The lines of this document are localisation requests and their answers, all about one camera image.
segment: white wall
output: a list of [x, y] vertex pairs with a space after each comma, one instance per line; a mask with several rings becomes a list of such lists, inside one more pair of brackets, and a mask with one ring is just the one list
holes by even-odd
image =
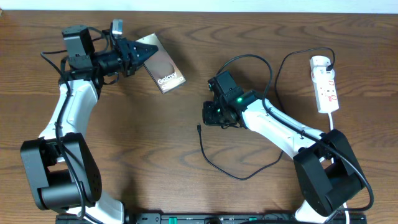
[[0, 0], [0, 7], [4, 10], [344, 12], [398, 14], [398, 0]]

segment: wood grain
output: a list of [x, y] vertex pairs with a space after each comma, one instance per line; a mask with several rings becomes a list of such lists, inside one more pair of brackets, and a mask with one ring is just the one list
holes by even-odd
[[[366, 14], [173, 13], [5, 11], [0, 17], [0, 223], [53, 223], [55, 214], [36, 208], [19, 149], [47, 125], [58, 100], [58, 76], [40, 51], [63, 48], [61, 30], [74, 24], [106, 29], [124, 19], [124, 36], [156, 32], [187, 78], [162, 95], [147, 72], [105, 86], [94, 108], [86, 141], [101, 171], [103, 188], [133, 209], [163, 212], [295, 210], [303, 201], [287, 156], [251, 180], [230, 179], [200, 154], [196, 124], [206, 81], [239, 54], [258, 54], [277, 70], [289, 52], [328, 46], [336, 52], [340, 110], [335, 127], [348, 137], [375, 194], [369, 223], [398, 222], [398, 16]], [[279, 91], [287, 112], [327, 131], [318, 114], [308, 59], [285, 64]], [[58, 61], [61, 56], [54, 56]], [[263, 90], [266, 67], [243, 59], [229, 67], [246, 90]], [[277, 105], [273, 89], [269, 99]], [[276, 148], [243, 129], [203, 128], [209, 158], [244, 176], [275, 160]], [[365, 191], [348, 202], [368, 202]]]

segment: wooden surface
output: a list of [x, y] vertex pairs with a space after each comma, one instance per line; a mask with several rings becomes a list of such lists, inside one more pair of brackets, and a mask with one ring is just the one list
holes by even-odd
[[[169, 213], [296, 210], [303, 197], [290, 158], [284, 155], [251, 180], [233, 180], [203, 159], [196, 125], [202, 103], [212, 99], [207, 80], [229, 58], [258, 54], [277, 71], [289, 52], [328, 46], [336, 52], [335, 128], [348, 137], [375, 195], [366, 212], [369, 223], [398, 222], [398, 16], [6, 11], [0, 17], [0, 223], [55, 218], [35, 206], [19, 154], [22, 142], [37, 138], [47, 125], [59, 97], [58, 75], [40, 51], [63, 49], [64, 27], [106, 29], [114, 18], [124, 19], [128, 39], [156, 32], [187, 79], [165, 95], [144, 69], [104, 86], [86, 141], [103, 189], [114, 198], [136, 210]], [[279, 91], [290, 116], [327, 131], [328, 118], [317, 112], [309, 77], [308, 60], [315, 54], [328, 52], [287, 61]], [[52, 59], [58, 64], [60, 57]], [[260, 61], [243, 59], [229, 68], [245, 90], [261, 91], [268, 81]], [[268, 98], [277, 105], [273, 89]], [[252, 173], [280, 152], [248, 130], [202, 130], [208, 157], [235, 175]], [[367, 202], [363, 190], [348, 206]]]

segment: robotic arm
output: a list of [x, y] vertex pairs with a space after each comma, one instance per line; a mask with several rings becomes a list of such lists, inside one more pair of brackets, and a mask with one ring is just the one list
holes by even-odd
[[[122, 20], [115, 19], [110, 30], [102, 32], [86, 26], [68, 27], [62, 32], [68, 56], [62, 60], [61, 70], [65, 69], [66, 60], [71, 69], [60, 73], [60, 99], [49, 124], [38, 139], [25, 141], [21, 147], [30, 189], [36, 206], [41, 210], [81, 216], [83, 197], [83, 217], [90, 222], [129, 221], [123, 204], [102, 191], [100, 171], [84, 139], [91, 110], [103, 85], [109, 84], [104, 82], [104, 76], [117, 75], [117, 81], [119, 72], [126, 77], [133, 75], [158, 50], [155, 45], [122, 38], [122, 24]], [[110, 39], [112, 49], [95, 52], [89, 29], [100, 32], [107, 41], [107, 47]], [[66, 159], [61, 147], [65, 148], [70, 165], [67, 170], [50, 172], [49, 166]], [[75, 180], [78, 180], [82, 194]]]
[[[239, 124], [263, 135], [294, 160], [305, 198], [295, 214], [298, 221], [325, 222], [365, 187], [358, 176], [364, 174], [343, 133], [334, 129], [325, 134], [299, 123], [255, 91], [244, 93], [228, 71], [208, 83], [214, 100], [203, 104], [206, 125], [225, 128]], [[320, 162], [331, 158], [335, 163], [323, 169]]]

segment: white power strip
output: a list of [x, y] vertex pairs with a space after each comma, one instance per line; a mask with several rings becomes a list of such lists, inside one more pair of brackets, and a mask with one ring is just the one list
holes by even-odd
[[331, 113], [339, 108], [334, 80], [335, 71], [326, 70], [330, 63], [330, 59], [325, 56], [314, 56], [310, 60], [311, 79], [319, 113]]

